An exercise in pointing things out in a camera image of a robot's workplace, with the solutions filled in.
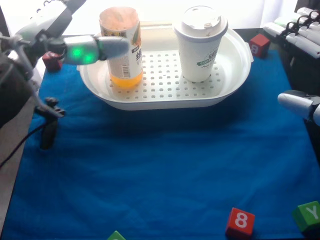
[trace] juice bottle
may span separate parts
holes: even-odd
[[[110,78],[119,87],[131,88],[143,77],[141,28],[137,11],[131,7],[111,7],[100,14],[102,36],[118,36],[130,40],[126,55],[108,60]]]

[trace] green label on cup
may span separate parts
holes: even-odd
[[[204,61],[197,62],[196,64],[197,64],[198,66],[203,66],[203,65],[211,62],[213,59],[216,58],[217,52],[218,52],[218,50],[215,50],[213,53],[211,53],[211,54],[208,56],[208,59],[206,59],[206,60],[204,60]]]

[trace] black bracket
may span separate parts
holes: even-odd
[[[66,115],[66,111],[57,106],[59,103],[58,99],[54,97],[46,97],[45,103],[49,107],[54,109],[57,113],[60,113],[63,116]],[[45,118],[46,126],[43,128],[41,133],[40,148],[43,150],[48,150],[52,147],[55,141],[58,127],[58,118],[52,116],[51,114],[42,109],[39,109],[38,107],[35,108],[34,112]]]

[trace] perforated tray bottom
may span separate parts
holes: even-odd
[[[132,103],[206,99],[219,95],[224,88],[225,72],[219,64],[219,55],[209,79],[191,82],[182,76],[177,50],[146,51],[142,54],[143,79],[139,85],[123,89],[114,85],[109,74],[106,74],[99,77],[100,91],[107,91],[114,100]],[[106,66],[101,67],[99,72],[107,72]]]

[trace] white backdrop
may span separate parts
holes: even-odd
[[[10,34],[15,34],[37,14],[38,9],[49,6],[54,0],[0,0]],[[294,12],[298,0],[87,0],[73,15],[65,35],[96,34],[100,31],[99,13],[113,6],[130,6],[137,9],[141,21],[172,22],[177,13],[194,5],[211,6],[221,11],[233,29],[259,28]],[[44,65],[40,61],[39,73]]]

